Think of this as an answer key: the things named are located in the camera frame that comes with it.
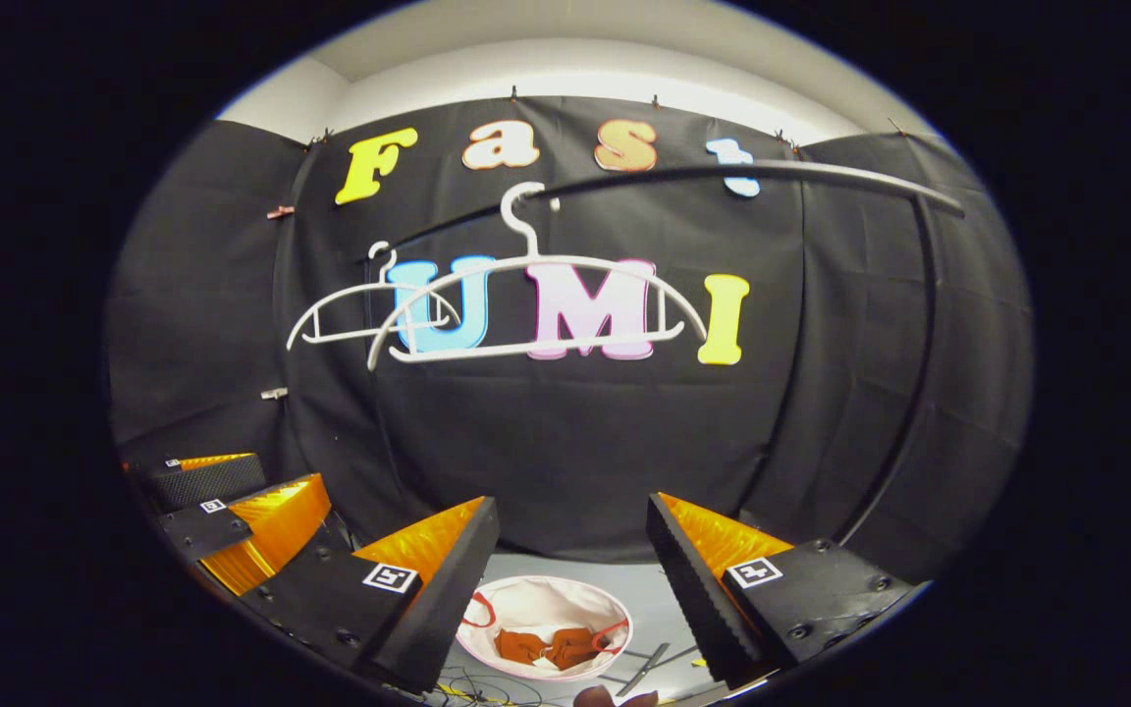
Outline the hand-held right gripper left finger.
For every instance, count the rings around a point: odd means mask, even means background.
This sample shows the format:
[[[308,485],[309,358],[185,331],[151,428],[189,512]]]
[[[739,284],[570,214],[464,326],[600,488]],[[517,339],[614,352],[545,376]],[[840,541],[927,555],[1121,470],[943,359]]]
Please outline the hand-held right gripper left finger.
[[[240,604],[334,672],[423,695],[443,672],[499,533],[491,495],[362,549],[326,520]]]

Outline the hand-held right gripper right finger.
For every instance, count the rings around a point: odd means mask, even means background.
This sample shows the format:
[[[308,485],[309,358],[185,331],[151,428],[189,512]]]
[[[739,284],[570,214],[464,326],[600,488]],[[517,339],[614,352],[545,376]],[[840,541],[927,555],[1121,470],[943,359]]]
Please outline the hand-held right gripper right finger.
[[[821,664],[920,598],[832,540],[789,543],[666,493],[646,533],[714,680],[740,688]]]

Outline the orange corduroy jacket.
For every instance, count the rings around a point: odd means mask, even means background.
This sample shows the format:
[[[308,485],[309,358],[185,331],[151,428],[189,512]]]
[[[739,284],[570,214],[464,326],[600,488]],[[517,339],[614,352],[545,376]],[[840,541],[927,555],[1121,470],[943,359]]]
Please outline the orange corduroy jacket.
[[[556,629],[549,639],[534,632],[502,629],[495,636],[494,647],[502,659],[564,672],[610,653],[610,640],[607,635],[593,632],[585,626]]]

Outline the white laundry hamper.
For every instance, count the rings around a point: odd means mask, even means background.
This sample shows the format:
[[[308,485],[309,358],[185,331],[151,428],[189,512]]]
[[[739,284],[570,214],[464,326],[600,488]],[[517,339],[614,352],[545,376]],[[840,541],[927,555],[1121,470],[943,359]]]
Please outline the white laundry hamper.
[[[607,635],[610,653],[573,670],[558,672],[502,659],[494,647],[495,636],[502,629],[534,632],[549,639],[556,629],[576,626]],[[611,592],[592,583],[549,574],[518,574],[485,583],[474,590],[455,639],[472,658],[516,679],[581,681],[601,676],[627,649],[633,633],[633,617]]]

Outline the white plastic hanger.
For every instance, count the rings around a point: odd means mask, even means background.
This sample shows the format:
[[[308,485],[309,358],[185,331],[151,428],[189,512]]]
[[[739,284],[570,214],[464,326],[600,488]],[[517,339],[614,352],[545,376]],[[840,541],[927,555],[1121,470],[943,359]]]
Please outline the white plastic hanger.
[[[409,312],[394,317],[391,325],[381,325],[373,328],[353,328],[353,330],[338,331],[338,334],[323,334],[320,314],[334,301],[365,296],[365,303],[372,303],[372,296],[381,294],[381,292],[390,292],[390,294],[399,294],[400,292],[405,292],[406,294],[417,294],[417,292],[421,292],[423,294],[425,292],[425,286],[394,283],[390,281],[389,273],[395,268],[397,261],[399,261],[399,256],[389,242],[375,242],[374,245],[369,248],[366,255],[368,258],[374,260],[380,255],[387,255],[386,261],[378,269],[377,281],[364,283],[364,285],[342,288],[328,296],[323,296],[323,299],[316,300],[314,304],[307,308],[305,313],[300,314],[295,327],[290,331],[286,340],[287,351],[295,347],[296,340],[305,340],[307,344],[323,344],[323,342],[371,339],[371,337],[382,334],[382,331],[386,331],[386,334],[409,334],[413,339],[417,331],[459,324],[458,310],[447,299],[437,294],[428,294],[428,300],[434,301],[434,308],[428,309],[426,316],[414,316]]]
[[[537,229],[515,213],[519,202],[544,191],[546,186],[528,181],[508,188],[499,202],[502,224],[521,238],[521,255],[469,256],[444,276],[405,283],[405,296],[374,328],[368,371],[385,357],[404,365],[509,356],[546,361],[570,353],[632,361],[650,357],[657,345],[687,331],[708,342],[703,314],[651,261],[544,253]],[[533,331],[526,340],[490,344],[489,326],[470,328],[468,316],[489,303],[491,279],[509,273],[525,276],[534,288]]]

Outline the black clothes rack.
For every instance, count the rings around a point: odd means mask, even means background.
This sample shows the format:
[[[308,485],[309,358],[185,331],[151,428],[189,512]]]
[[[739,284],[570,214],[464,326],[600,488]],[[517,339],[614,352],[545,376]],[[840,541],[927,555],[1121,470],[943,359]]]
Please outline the black clothes rack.
[[[392,219],[392,195],[366,207],[365,238],[400,260],[394,283],[444,276],[469,256],[521,255],[498,207],[534,173],[444,189],[439,219]],[[636,520],[646,493],[666,491],[732,517],[757,509],[789,430],[789,385],[805,342],[809,224],[829,196],[882,195],[914,218],[946,197],[870,170],[760,161],[594,176],[546,187],[516,207],[544,253],[651,261],[709,326],[657,345],[650,357],[464,359],[363,365],[378,442],[359,469],[362,503],[387,512],[439,510],[494,494],[516,549],[585,561],[650,557]],[[491,279],[468,327],[490,344],[526,340],[535,295],[520,274]]]

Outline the grey floor bar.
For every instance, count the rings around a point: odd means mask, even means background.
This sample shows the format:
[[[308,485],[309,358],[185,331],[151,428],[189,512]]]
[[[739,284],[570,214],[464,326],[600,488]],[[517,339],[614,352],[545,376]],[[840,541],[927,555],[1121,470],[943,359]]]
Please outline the grey floor bar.
[[[631,695],[633,690],[640,686],[644,680],[650,675],[651,671],[661,666],[666,654],[670,652],[672,645],[668,641],[661,643],[657,648],[651,652],[651,654],[636,654],[636,657],[644,658],[641,667],[638,669],[632,676],[629,676],[618,690],[616,697],[625,697],[625,695]]]

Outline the black backdrop cloth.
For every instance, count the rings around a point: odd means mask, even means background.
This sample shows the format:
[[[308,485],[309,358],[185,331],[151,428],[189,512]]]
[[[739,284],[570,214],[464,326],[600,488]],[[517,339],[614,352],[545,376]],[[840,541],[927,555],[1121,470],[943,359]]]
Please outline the black backdrop cloth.
[[[523,204],[547,255],[629,261],[734,342],[676,339],[407,363],[391,331],[413,288],[524,255],[495,207],[556,187],[719,164],[709,148],[854,167],[955,198],[723,176]],[[646,563],[664,491],[791,543],[843,540],[926,581],[1004,488],[1031,408],[1031,296],[982,179],[930,136],[793,149],[722,118],[631,100],[466,100],[317,146],[206,127],[145,199],[107,300],[111,420],[132,462],[257,452],[319,473],[360,540],[497,498],[504,545]]]

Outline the row of black backdrop clips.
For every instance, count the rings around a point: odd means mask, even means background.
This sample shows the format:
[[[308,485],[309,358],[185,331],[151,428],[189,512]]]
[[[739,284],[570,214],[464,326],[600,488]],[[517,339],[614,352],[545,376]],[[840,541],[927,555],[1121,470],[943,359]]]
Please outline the row of black backdrop clips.
[[[866,127],[862,126],[858,118],[853,120],[839,115],[815,100],[808,100],[782,86],[760,94],[757,98],[692,83],[674,83],[670,92],[656,95],[629,92],[625,84],[611,86],[598,95],[542,94],[529,92],[529,84],[513,85],[507,86],[499,94],[491,92],[484,94],[477,89],[461,92],[454,86],[452,92],[416,94],[409,93],[408,89],[392,90],[386,87],[375,92],[372,88],[359,89],[357,86],[349,86],[349,89],[329,107],[328,115],[318,118],[316,126],[307,127],[297,139],[305,144],[318,143],[353,127],[371,126],[383,118],[407,115],[417,109],[489,103],[494,104],[498,112],[509,113],[515,106],[566,106],[566,104],[571,106],[582,100],[610,100],[622,107],[622,113],[634,109],[641,113],[655,113],[657,117],[679,111],[691,115],[719,118],[732,124],[749,127],[759,133],[782,133],[798,144],[821,143],[821,140],[864,133],[897,133],[899,130],[915,136],[942,137],[933,126],[926,124],[923,118],[916,113],[906,115],[903,109],[896,112],[881,109],[877,124]]]

